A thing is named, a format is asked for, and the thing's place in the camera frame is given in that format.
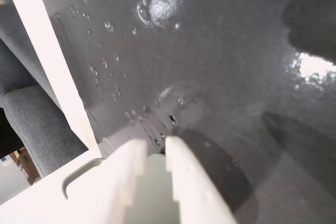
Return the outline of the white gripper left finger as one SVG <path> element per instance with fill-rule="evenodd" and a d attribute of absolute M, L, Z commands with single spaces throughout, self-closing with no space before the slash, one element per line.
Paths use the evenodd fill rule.
<path fill-rule="evenodd" d="M 134 202 L 138 176 L 144 174 L 145 140 L 133 139 L 108 158 L 94 158 L 62 182 L 63 223 L 123 223 Z"/>

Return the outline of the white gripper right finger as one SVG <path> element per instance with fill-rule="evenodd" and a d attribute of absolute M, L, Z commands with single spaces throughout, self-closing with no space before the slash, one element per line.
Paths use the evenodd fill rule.
<path fill-rule="evenodd" d="M 207 172 L 187 144 L 177 136 L 165 139 L 166 170 L 172 174 L 173 200 L 180 223 L 236 223 Z"/>

